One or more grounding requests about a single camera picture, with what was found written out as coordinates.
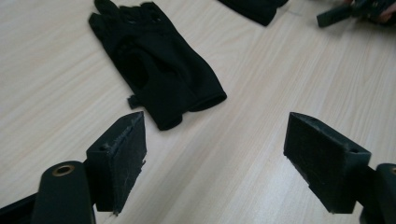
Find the glove finger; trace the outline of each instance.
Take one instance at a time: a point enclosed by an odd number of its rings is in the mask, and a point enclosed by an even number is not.
[[[96,13],[92,13],[90,18],[88,19],[88,22],[96,37],[98,37],[98,39],[102,41],[108,34],[106,23],[102,16]]]
[[[145,20],[151,22],[161,22],[164,19],[163,12],[152,2],[143,3],[141,6]]]
[[[140,7],[120,7],[120,16],[123,21],[131,24],[142,22],[144,20]]]
[[[109,0],[94,0],[95,6],[104,17],[110,21],[119,21],[119,8]]]

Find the black cloth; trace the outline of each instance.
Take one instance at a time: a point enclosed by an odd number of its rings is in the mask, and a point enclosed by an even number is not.
[[[131,108],[144,106],[160,130],[227,98],[206,61],[178,33],[154,3],[118,8],[95,0],[99,14],[89,24],[122,77],[131,87]]]
[[[219,0],[239,14],[267,26],[276,14],[276,9],[288,0]]]

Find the finger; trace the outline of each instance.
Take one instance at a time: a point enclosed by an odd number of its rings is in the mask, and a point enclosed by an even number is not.
[[[390,17],[391,17],[391,14],[390,15],[379,16],[379,17],[373,19],[373,21],[376,21],[376,22],[379,22],[379,23],[385,23],[385,22],[387,22],[390,19]]]
[[[92,13],[88,22],[98,39],[103,40],[107,35],[107,28],[102,16]]]
[[[393,3],[390,7],[388,7],[385,11],[383,11],[382,13],[381,13],[381,15],[380,16],[383,16],[383,15],[390,15],[390,14],[392,14],[393,12],[396,12],[396,3]]]
[[[120,19],[119,8],[110,0],[94,0],[95,6],[107,18]]]

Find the hand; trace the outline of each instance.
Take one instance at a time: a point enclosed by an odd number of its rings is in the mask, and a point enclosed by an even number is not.
[[[394,12],[396,12],[396,3],[393,3],[393,5],[383,11],[377,20],[379,22],[387,22],[392,17],[392,13]]]
[[[344,0],[344,2],[348,4],[351,4],[353,1],[354,0]],[[396,2],[393,3],[393,5],[391,5],[390,7],[388,7],[385,11],[383,11],[378,18],[372,18],[372,19],[380,23],[385,23],[392,17],[392,13],[394,12],[396,12]]]

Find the wooden table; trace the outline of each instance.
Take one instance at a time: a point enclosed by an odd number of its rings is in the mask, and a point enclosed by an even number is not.
[[[117,0],[117,5],[138,5]],[[319,29],[340,2],[293,0],[268,27],[218,1],[155,3],[216,72],[228,99],[160,132],[122,213],[98,223],[359,223],[329,214],[283,156],[290,111],[396,162],[396,38],[356,20]],[[35,193],[41,174],[133,111],[87,23],[92,1],[0,2],[0,207]]]

